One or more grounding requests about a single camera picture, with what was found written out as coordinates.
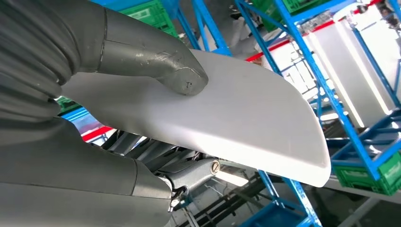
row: gray robot arm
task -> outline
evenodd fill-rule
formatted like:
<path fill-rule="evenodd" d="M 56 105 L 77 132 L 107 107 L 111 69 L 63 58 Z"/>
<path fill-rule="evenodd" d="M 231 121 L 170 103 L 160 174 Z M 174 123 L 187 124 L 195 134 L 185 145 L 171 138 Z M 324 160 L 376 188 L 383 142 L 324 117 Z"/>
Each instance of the gray robot arm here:
<path fill-rule="evenodd" d="M 0 0 L 0 21 L 0 226 L 163 226 L 191 168 L 166 170 L 169 186 L 83 142 L 53 99 L 77 71 L 149 76 L 196 95 L 208 78 L 191 52 L 84 0 Z"/>

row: green storage bin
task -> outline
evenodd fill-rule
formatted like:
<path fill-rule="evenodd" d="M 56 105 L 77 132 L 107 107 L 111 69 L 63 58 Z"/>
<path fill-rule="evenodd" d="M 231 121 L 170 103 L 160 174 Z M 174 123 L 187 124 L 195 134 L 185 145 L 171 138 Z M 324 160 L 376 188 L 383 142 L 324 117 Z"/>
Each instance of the green storage bin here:
<path fill-rule="evenodd" d="M 81 107 L 81 105 L 66 97 L 60 97 L 59 99 L 57 99 L 57 103 L 61 106 L 59 116 L 67 114 Z"/>
<path fill-rule="evenodd" d="M 283 3 L 292 15 L 296 15 L 327 1 L 328 0 L 283 0 Z"/>
<path fill-rule="evenodd" d="M 252 0 L 252 3 L 254 6 L 259 9 L 260 11 L 264 12 L 266 15 L 270 16 L 272 19 L 283 23 L 283 19 L 281 18 L 281 15 L 279 11 L 277 10 L 276 5 L 274 4 L 273 0 Z M 271 32 L 277 27 L 267 20 L 262 18 L 262 22 L 264 24 L 264 27 L 267 31 Z"/>
<path fill-rule="evenodd" d="M 401 188 L 401 156 L 394 154 L 379 167 L 380 179 L 375 181 L 365 168 L 333 166 L 339 182 L 344 187 L 393 195 Z"/>
<path fill-rule="evenodd" d="M 160 0 L 149 1 L 129 9 L 122 10 L 120 13 L 140 20 L 143 23 L 146 23 L 178 38 L 177 31 L 175 30 L 175 27 Z"/>
<path fill-rule="evenodd" d="M 323 4 L 329 0 L 283 0 L 284 5 L 291 15 L 296 15 L 298 13 L 304 12 L 308 9 L 316 7 Z M 283 19 L 277 10 L 276 5 L 273 0 L 252 0 L 254 6 L 260 11 L 264 12 L 266 15 L 270 16 L 272 19 L 283 24 Z M 267 31 L 273 31 L 277 29 L 276 26 L 269 23 L 267 20 L 262 19 L 262 22 Z"/>

